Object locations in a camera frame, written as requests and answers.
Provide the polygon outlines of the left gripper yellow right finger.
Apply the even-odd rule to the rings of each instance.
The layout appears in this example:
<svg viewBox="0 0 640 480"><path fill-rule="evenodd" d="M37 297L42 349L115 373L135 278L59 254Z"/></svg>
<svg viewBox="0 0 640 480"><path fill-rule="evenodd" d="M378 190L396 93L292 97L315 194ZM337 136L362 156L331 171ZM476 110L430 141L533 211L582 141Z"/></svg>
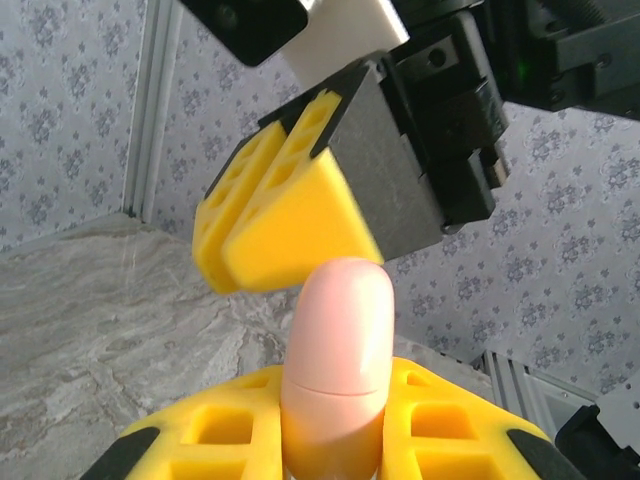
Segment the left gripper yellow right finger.
<svg viewBox="0 0 640 480"><path fill-rule="evenodd" d="M582 479L533 423L393 359L380 479Z"/></svg>

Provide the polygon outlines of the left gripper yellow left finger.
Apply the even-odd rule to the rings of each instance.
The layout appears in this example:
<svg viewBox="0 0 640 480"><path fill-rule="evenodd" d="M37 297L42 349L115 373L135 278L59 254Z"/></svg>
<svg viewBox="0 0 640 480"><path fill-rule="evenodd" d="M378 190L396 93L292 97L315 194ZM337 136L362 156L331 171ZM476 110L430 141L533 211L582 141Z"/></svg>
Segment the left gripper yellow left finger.
<svg viewBox="0 0 640 480"><path fill-rule="evenodd" d="M210 387L126 428L83 479L282 479L282 367Z"/></svg>

